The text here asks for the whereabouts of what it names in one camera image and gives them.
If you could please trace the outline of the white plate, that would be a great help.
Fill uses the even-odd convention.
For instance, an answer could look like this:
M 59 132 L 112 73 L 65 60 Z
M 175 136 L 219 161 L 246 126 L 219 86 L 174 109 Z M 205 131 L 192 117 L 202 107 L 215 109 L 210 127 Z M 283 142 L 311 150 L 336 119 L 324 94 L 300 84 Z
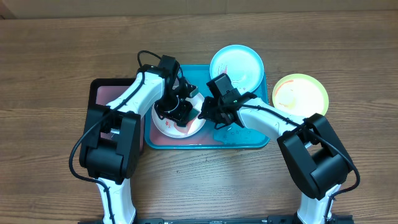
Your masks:
M 187 98 L 187 101 L 189 101 L 192 105 L 193 105 L 193 109 L 195 109 L 197 112 L 201 112 L 201 107 L 202 104 L 204 102 L 204 97 L 201 93 L 198 93 L 195 97 L 193 98 Z M 152 119 L 153 122 L 156 126 L 156 128 L 164 135 L 171 137 L 171 138 L 187 138 L 190 137 L 194 134 L 196 134 L 197 132 L 199 132 L 199 130 L 201 130 L 201 128 L 204 126 L 206 120 L 204 119 L 198 119 L 198 127 L 199 129 L 191 134 L 182 134 L 180 132 L 178 132 L 175 127 L 174 124 L 175 122 L 164 118 L 164 119 L 160 119 L 157 115 L 157 113 L 155 112 L 154 106 L 152 107 L 152 111 L 151 111 L 151 115 L 152 115 Z

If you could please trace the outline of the pink sponge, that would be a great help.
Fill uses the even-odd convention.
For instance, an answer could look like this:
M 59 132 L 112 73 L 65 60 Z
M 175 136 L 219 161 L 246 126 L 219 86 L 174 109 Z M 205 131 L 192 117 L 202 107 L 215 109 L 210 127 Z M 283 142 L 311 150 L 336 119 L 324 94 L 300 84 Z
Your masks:
M 175 129 L 182 134 L 191 134 L 196 132 L 198 127 L 198 118 L 194 118 L 189 121 L 185 126 L 178 126 L 176 123 L 174 124 Z

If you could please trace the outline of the yellow plate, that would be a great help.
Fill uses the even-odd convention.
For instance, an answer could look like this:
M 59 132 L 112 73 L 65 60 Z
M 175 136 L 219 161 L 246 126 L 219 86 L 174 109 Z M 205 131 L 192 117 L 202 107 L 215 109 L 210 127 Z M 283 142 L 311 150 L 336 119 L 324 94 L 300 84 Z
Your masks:
M 325 87 L 315 78 L 293 73 L 281 78 L 274 86 L 272 103 L 289 114 L 310 117 L 315 113 L 326 115 L 329 97 Z

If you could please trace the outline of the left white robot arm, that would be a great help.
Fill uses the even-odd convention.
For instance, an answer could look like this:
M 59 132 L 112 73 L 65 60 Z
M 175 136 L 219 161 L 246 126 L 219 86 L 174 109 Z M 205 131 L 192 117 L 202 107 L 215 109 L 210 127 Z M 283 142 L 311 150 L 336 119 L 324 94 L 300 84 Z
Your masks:
M 76 173 L 69 159 L 71 173 L 99 188 L 104 208 L 102 223 L 133 223 L 136 209 L 131 201 L 130 178 L 141 148 L 141 120 L 151 108 L 160 118 L 186 127 L 197 115 L 190 99 L 197 88 L 183 76 L 180 64 L 160 62 L 141 65 L 131 86 L 107 105 L 91 101 L 84 132 L 71 154 L 79 153 L 79 163 L 87 177 Z

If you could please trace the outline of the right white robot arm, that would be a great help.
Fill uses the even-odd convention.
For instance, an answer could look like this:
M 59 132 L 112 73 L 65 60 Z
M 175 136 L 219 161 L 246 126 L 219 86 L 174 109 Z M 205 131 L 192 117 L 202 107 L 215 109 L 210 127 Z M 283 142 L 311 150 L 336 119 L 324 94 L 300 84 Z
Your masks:
M 268 223 L 353 223 L 351 215 L 332 213 L 337 195 L 357 187 L 342 189 L 350 172 L 357 173 L 352 158 L 329 121 L 315 113 L 306 118 L 278 110 L 253 94 L 205 97 L 200 118 L 216 124 L 236 123 L 275 141 L 290 176 L 301 191 L 298 210 L 293 215 L 273 215 Z

